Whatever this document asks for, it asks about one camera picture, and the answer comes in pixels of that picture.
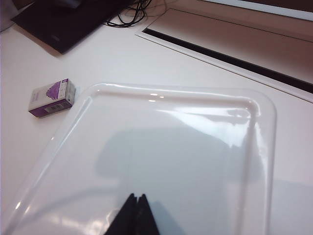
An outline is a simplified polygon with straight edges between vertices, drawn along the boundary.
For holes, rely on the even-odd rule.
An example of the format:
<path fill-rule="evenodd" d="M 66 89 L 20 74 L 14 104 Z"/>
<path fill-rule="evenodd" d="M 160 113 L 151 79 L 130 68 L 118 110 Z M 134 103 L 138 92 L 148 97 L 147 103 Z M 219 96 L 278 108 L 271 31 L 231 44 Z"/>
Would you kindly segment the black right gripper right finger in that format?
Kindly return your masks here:
<path fill-rule="evenodd" d="M 136 209 L 136 234 L 159 235 L 156 221 L 145 194 L 139 197 Z"/>

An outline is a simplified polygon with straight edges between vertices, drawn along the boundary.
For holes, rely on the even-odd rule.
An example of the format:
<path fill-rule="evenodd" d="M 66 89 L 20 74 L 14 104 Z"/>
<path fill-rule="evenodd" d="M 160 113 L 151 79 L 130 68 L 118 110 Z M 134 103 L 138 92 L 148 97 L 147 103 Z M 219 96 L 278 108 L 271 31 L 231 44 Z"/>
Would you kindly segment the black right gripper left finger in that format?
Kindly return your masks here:
<path fill-rule="evenodd" d="M 105 235 L 132 235 L 134 232 L 135 211 L 136 197 L 131 193 L 105 232 Z"/>

